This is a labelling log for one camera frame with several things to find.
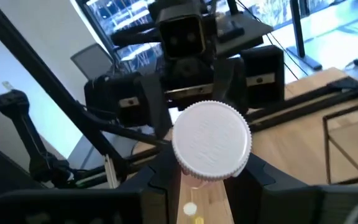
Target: cable wire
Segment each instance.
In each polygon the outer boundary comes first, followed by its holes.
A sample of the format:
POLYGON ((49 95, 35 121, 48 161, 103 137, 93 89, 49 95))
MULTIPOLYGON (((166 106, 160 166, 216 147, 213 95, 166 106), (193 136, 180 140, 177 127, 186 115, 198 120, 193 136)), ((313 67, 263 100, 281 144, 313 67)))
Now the cable wire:
MULTIPOLYGON (((238 4, 241 5, 241 7, 246 10, 255 20, 259 21, 259 22, 262 22, 257 16, 254 15, 254 13, 251 12, 251 10, 249 10, 242 2, 240 2, 240 0, 236 0, 236 2, 238 4)), ((283 51, 289 56, 289 58, 292 60, 292 62, 305 74, 305 75, 308 75, 308 73, 306 71, 304 71, 300 65, 298 65, 295 60, 291 57, 291 55, 287 52, 287 50, 283 47, 283 45, 276 39, 276 37, 270 32, 268 34, 266 34, 266 37, 268 38, 268 40, 270 41, 270 43, 272 45, 273 42, 272 40, 270 39, 269 37, 269 34, 274 38, 274 40, 278 43, 278 45, 283 49, 283 51)), ((289 66, 284 62, 284 65, 289 69, 289 71, 291 71, 291 69, 289 68, 289 66)))

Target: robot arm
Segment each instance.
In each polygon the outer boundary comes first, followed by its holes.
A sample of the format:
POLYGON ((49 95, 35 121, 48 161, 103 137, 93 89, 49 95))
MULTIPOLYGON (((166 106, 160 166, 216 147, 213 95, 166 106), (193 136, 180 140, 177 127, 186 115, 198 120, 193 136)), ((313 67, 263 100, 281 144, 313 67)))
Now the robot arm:
POLYGON ((0 112, 10 118, 30 156, 29 172, 38 182, 58 187, 67 183, 70 168, 67 161, 59 161, 48 152, 29 116, 29 100, 25 93, 12 90, 0 95, 0 112))

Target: floor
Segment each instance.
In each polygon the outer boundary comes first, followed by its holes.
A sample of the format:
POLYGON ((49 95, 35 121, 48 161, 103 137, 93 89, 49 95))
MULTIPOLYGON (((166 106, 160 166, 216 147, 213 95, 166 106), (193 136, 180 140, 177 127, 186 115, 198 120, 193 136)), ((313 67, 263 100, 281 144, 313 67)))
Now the floor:
MULTIPOLYGON (((331 6, 316 12, 301 20, 306 54, 322 64, 323 69, 345 66, 358 58, 358 0, 347 0, 337 6, 331 6)), ((272 32, 274 37, 284 47, 295 45, 295 35, 292 24, 272 32)), ((264 37, 265 45, 270 44, 264 37)), ((275 45, 277 42, 270 35, 275 45)), ((285 61, 295 75, 286 68, 286 83, 294 82, 307 75, 314 74, 309 66, 298 60, 294 55, 285 56, 285 61)), ((358 68, 347 67, 345 71, 358 78, 358 68)))

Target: bottle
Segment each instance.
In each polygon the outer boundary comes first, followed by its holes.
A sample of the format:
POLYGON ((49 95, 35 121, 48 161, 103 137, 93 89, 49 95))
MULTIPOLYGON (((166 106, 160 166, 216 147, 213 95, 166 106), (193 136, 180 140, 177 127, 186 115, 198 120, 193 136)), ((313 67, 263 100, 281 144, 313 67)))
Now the bottle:
POLYGON ((187 107, 173 127, 172 146, 192 189, 237 177, 246 166, 252 137, 242 115, 218 101, 187 107))

